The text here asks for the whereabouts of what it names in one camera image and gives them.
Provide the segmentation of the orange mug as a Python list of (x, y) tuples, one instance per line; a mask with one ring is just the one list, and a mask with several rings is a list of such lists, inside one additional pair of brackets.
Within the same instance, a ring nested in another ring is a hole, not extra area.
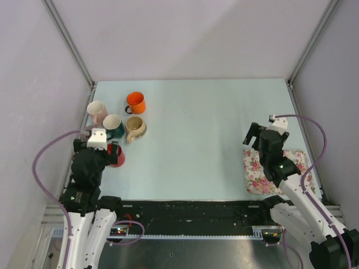
[(144, 94), (138, 91), (130, 93), (127, 98), (125, 112), (127, 114), (142, 114), (146, 110)]

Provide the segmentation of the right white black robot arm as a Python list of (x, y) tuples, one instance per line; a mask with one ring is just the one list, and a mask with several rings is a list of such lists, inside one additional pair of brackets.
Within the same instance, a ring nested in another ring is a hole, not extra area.
[(299, 167), (284, 155), (289, 136), (286, 118), (272, 119), (268, 127), (251, 123), (243, 144), (259, 154), (266, 179), (293, 203), (279, 195), (263, 200), (260, 220), (284, 227), (304, 247), (308, 247), (313, 268), (354, 268), (358, 266), (358, 230), (349, 230), (305, 185)]

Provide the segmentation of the purple mug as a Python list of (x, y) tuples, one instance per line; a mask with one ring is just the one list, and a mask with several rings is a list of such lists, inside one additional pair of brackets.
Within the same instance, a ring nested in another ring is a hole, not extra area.
[(87, 142), (91, 137), (92, 129), (95, 128), (94, 125), (86, 126), (80, 131), (80, 139), (84, 142)]

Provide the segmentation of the dark green mug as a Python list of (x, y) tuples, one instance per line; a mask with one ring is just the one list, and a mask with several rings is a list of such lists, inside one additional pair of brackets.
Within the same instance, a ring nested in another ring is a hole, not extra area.
[(106, 116), (103, 120), (103, 127), (107, 131), (107, 140), (120, 139), (125, 133), (122, 119), (116, 114)]

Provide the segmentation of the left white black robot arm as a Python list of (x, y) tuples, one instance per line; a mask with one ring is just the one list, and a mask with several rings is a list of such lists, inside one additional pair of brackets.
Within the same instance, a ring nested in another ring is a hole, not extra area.
[(60, 197), (67, 213), (57, 267), (98, 268), (112, 225), (125, 215), (119, 197), (100, 194), (103, 170), (118, 163), (122, 149), (116, 141), (104, 150), (87, 147), (80, 139), (73, 145), (70, 182)]

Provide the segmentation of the pink mug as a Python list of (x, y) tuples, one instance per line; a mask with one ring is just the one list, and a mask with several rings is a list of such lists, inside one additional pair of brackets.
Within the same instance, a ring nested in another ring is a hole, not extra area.
[(103, 121), (109, 115), (103, 102), (92, 101), (87, 106), (87, 113), (92, 117), (93, 123), (96, 126), (102, 126)]

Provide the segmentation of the red round object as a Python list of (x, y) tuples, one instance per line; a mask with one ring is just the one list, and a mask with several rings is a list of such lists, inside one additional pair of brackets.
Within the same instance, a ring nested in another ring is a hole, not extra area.
[(125, 155), (124, 155), (122, 147), (120, 145), (119, 145), (119, 149), (118, 149), (118, 158), (110, 159), (109, 162), (110, 162), (109, 166), (114, 167), (114, 168), (120, 167), (124, 164)]

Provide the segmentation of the cream mug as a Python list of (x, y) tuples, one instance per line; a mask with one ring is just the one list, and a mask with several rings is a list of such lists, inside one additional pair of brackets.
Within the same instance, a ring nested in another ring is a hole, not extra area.
[(130, 117), (125, 124), (127, 131), (127, 142), (132, 143), (135, 139), (142, 137), (147, 131), (145, 121), (137, 116)]

